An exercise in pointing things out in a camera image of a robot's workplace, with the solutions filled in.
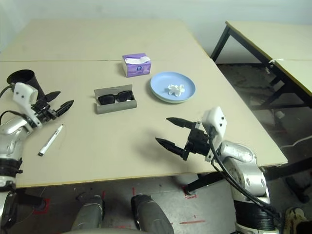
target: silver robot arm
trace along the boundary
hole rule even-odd
[[[0,227],[7,229],[16,222],[18,196],[16,174],[22,164],[23,144],[36,127],[64,114],[73,104],[68,101],[54,111],[49,101],[60,92],[53,92],[38,99],[34,87],[17,82],[14,85],[13,101],[18,104],[20,113],[0,126]]]
[[[165,139],[156,140],[183,160],[187,160],[189,153],[204,155],[205,160],[211,162],[230,183],[236,211],[236,233],[278,234],[274,218],[279,217],[270,206],[266,180],[258,168],[256,155],[244,145],[223,140],[227,122],[221,108],[206,111],[201,122],[174,117],[167,120],[179,127],[191,129],[184,149]],[[214,165],[215,161],[222,171]]]

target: white pen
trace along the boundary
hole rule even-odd
[[[59,126],[59,128],[53,133],[53,135],[50,137],[50,139],[48,139],[47,143],[45,143],[43,148],[39,151],[39,153],[38,153],[39,156],[43,156],[44,153],[47,151],[47,149],[49,149],[50,145],[57,138],[57,136],[60,133],[60,131],[62,130],[63,126],[64,126],[64,124]]]

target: floor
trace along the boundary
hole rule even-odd
[[[263,68],[220,65],[231,84],[245,101],[255,97],[256,101],[272,93],[268,85],[273,78]],[[278,102],[298,101],[292,95],[282,96]],[[309,108],[281,110],[285,116],[274,117],[270,111],[256,111],[254,114],[267,129],[277,145],[289,145],[296,140],[312,135],[312,110]],[[312,156],[312,139],[283,152],[289,162],[296,162]],[[294,175],[301,185],[311,182],[310,172]],[[234,231],[235,211],[230,186],[225,181],[202,188],[194,196],[186,196],[181,187],[197,179],[196,175],[117,180],[69,186],[32,188],[27,192],[49,199],[45,214],[35,214],[32,208],[20,206],[17,224],[10,234],[59,234],[69,231],[79,208],[93,195],[101,195],[106,202],[103,227],[135,229],[130,209],[130,199],[136,194],[148,194],[161,206],[172,222],[175,233],[226,234]],[[288,189],[284,179],[268,183],[272,204],[283,213],[289,206],[301,207],[306,217],[312,219],[312,202],[302,204]],[[311,188],[306,191],[312,195]]]

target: black sunglasses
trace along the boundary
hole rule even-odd
[[[131,90],[122,91],[122,92],[118,93],[117,95],[108,94],[108,95],[100,96],[97,99],[101,105],[107,105],[107,104],[115,103],[115,100],[117,100],[118,102],[133,100],[133,93]]]

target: light blue plate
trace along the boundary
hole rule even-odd
[[[169,95],[168,86],[184,85],[185,92],[181,96],[176,97],[174,94]],[[180,103],[190,99],[195,91],[196,87],[193,81],[177,72],[161,72],[154,75],[151,79],[151,89],[156,97],[169,103]]]

